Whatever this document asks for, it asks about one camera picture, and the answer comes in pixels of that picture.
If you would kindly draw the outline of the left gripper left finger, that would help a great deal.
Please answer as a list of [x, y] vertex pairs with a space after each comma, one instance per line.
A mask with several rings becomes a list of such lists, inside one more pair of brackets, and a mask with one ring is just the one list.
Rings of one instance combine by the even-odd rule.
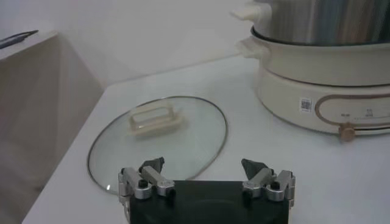
[[118, 198], [124, 208], [126, 220], [130, 220], [130, 199], [148, 200], [155, 190], [157, 195], [167, 200], [176, 197], [176, 184], [161, 175], [165, 160], [163, 157], [142, 163], [138, 170], [122, 168], [118, 173]]

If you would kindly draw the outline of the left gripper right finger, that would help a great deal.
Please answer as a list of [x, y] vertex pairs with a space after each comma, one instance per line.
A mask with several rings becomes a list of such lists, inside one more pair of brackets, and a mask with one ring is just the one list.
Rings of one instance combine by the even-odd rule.
[[296, 177], [289, 170], [276, 174], [265, 163], [242, 159], [241, 165], [248, 178], [242, 183], [243, 200], [250, 204], [252, 200], [265, 196], [272, 202], [286, 200], [289, 209], [295, 204]]

